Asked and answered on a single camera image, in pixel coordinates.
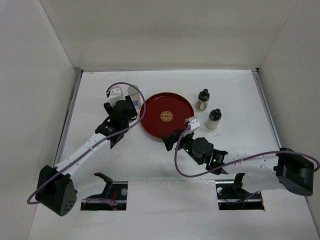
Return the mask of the silver-lid shaker blue label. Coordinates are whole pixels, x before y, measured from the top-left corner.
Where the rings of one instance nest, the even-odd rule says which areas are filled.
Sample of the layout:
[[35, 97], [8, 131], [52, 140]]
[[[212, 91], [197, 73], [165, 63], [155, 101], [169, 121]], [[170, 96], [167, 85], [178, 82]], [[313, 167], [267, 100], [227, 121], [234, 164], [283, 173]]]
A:
[[127, 88], [127, 93], [128, 95], [130, 96], [131, 100], [132, 100], [132, 103], [134, 105], [134, 107], [139, 110], [141, 108], [141, 96], [140, 96], [140, 93], [138, 91], [138, 87], [136, 85], [133, 85], [133, 86], [129, 86]]

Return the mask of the brown spice bottle black cap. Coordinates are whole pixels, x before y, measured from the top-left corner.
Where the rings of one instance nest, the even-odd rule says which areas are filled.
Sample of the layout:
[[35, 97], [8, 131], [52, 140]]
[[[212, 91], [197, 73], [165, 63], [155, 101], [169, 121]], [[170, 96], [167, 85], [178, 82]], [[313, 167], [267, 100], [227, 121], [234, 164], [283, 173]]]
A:
[[205, 111], [208, 107], [209, 100], [210, 100], [209, 90], [204, 88], [198, 94], [198, 98], [195, 104], [196, 109], [199, 111]]

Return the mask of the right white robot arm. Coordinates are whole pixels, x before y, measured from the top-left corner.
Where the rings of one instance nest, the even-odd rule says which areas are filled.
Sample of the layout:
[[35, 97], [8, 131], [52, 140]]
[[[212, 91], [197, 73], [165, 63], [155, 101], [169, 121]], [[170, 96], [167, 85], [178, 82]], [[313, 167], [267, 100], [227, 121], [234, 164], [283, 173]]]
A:
[[251, 156], [232, 155], [204, 137], [178, 129], [170, 136], [162, 136], [167, 151], [184, 150], [198, 165], [205, 165], [206, 174], [235, 175], [232, 192], [238, 198], [263, 190], [287, 190], [299, 196], [312, 196], [314, 173], [320, 162], [305, 153], [289, 148], [257, 153]]

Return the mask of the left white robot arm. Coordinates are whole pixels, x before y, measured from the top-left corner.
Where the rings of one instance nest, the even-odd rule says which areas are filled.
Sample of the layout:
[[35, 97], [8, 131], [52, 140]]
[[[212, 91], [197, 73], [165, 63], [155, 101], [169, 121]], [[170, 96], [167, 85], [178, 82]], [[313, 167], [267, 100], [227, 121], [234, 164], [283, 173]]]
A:
[[60, 217], [71, 211], [77, 201], [73, 177], [89, 160], [111, 150], [130, 129], [129, 124], [138, 117], [130, 96], [110, 99], [104, 104], [108, 114], [94, 134], [75, 153], [55, 166], [44, 166], [39, 173], [37, 189], [32, 197]]

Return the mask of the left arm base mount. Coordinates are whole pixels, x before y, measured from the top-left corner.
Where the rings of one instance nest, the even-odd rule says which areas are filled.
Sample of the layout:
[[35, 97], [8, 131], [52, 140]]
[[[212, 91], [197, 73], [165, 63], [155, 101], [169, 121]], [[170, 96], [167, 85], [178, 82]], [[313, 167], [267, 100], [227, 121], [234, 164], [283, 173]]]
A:
[[127, 181], [113, 181], [107, 175], [96, 172], [96, 177], [105, 182], [101, 193], [86, 197], [81, 201], [81, 211], [126, 211], [128, 187]]

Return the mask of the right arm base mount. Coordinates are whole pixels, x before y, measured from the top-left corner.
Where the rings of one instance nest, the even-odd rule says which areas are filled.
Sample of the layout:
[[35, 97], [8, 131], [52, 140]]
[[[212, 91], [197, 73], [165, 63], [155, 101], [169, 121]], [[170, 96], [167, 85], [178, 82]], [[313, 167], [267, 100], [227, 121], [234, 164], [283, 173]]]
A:
[[242, 188], [244, 173], [238, 173], [234, 180], [220, 180], [215, 183], [220, 211], [265, 210], [262, 194], [250, 193]]

